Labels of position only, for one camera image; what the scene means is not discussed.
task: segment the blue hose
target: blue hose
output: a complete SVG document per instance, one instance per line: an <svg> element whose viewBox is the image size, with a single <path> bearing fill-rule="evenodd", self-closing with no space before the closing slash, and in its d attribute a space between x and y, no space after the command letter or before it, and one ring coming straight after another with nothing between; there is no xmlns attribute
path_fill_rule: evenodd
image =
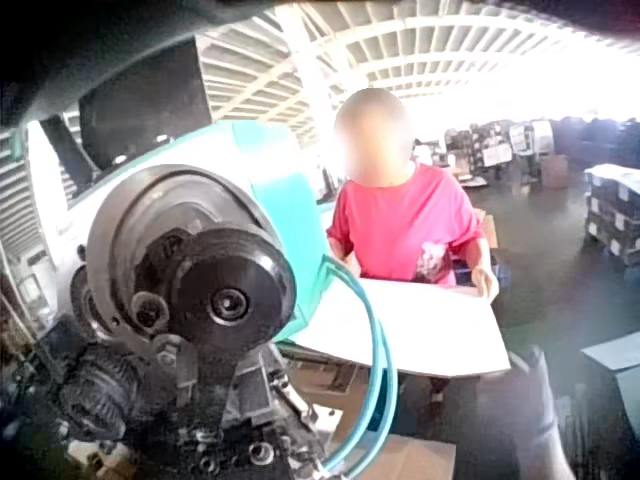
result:
<svg viewBox="0 0 640 480"><path fill-rule="evenodd" d="M376 438L373 443L373 447L362 457L360 460L349 470L347 478L354 479L360 475L373 461L380 449L384 445L384 442L391 429L393 423L393 416L396 410L396 403L398 398L398 371L393 363L391 356L391 349L382 330L382 326L373 313L369 299L360 285L360 282L349 272L349 270L337 260L326 257L327 262L332 267L331 273L344 282L354 293L360 298L367 310L367 316L369 317L369 323L371 324L371 335L373 340L373 363L371 366L371 380L369 382L369 388L367 390L367 396L364 406L360 411L356 426L349 435L349 438L340 447L340 449L323 465L325 470L333 470L357 445L362 435L366 431L369 422L373 416L375 405L380 394L380 384L382 383L382 364L379 357L379 350L382 347L384 356L386 357L387 365L387 396L383 417L376 432Z"/></svg>
<svg viewBox="0 0 640 480"><path fill-rule="evenodd" d="M362 285L360 285L358 280L342 263L329 256L325 256L325 260L332 267L331 273L351 288L364 304L367 316L369 317L373 342L373 363L371 365L371 378L369 380L367 396L362 410L360 410L360 415L358 415L356 425L349 434L349 437L323 465L325 470L332 471L347 457L347 455L349 455L349 453L351 453L360 441L360 438L362 438L362 435L365 433L367 426L371 421L375 411L376 402L378 401L378 396L380 395L380 386L382 384L382 350L384 347L380 323L373 313L373 309L371 308L371 304L369 303L369 299L367 298Z"/></svg>

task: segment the concrete floor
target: concrete floor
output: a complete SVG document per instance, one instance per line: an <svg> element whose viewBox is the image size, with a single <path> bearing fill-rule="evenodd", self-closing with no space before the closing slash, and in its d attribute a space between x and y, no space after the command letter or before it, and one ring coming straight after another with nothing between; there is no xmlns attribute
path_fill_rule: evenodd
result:
<svg viewBox="0 0 640 480"><path fill-rule="evenodd" d="M556 397L589 383L580 349L640 330L640 286L625 281L617 258L585 244L586 186L581 170L573 173L569 189L500 182L469 192L474 206L494 215L500 259L512 271L496 308L507 348L541 346ZM454 380L443 415L429 421L428 383L412 377L394 430L456 443L456 479L517 478L508 441L488 437L475 418L474 385L474 379Z"/></svg>

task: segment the pink t-shirt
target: pink t-shirt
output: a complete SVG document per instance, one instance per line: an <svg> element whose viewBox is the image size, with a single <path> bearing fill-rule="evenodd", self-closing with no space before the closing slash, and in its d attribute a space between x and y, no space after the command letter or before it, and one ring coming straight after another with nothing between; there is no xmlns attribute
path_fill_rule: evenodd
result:
<svg viewBox="0 0 640 480"><path fill-rule="evenodd" d="M469 197L453 176L418 164L410 180L386 188L348 181L327 230L362 276L455 285L452 255L483 233Z"/></svg>

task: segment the stacked boxes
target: stacked boxes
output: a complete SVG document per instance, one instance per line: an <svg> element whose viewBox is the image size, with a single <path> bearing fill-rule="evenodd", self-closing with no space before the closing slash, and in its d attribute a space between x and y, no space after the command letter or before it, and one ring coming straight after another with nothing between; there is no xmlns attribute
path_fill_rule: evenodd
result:
<svg viewBox="0 0 640 480"><path fill-rule="evenodd" d="M586 230L625 265L640 264L640 170L599 165L586 172Z"/></svg>

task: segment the white paper sheet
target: white paper sheet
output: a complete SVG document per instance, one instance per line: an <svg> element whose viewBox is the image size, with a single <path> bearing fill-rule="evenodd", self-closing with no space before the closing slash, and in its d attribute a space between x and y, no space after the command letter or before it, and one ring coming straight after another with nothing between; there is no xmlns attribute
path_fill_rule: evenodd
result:
<svg viewBox="0 0 640 480"><path fill-rule="evenodd" d="M582 353L609 370L635 367L640 365L640 332L593 347L583 348Z"/></svg>
<svg viewBox="0 0 640 480"><path fill-rule="evenodd" d="M399 370L456 377L509 368L491 306L475 289L361 280L380 319ZM340 281L325 292L298 345L371 365L366 311Z"/></svg>

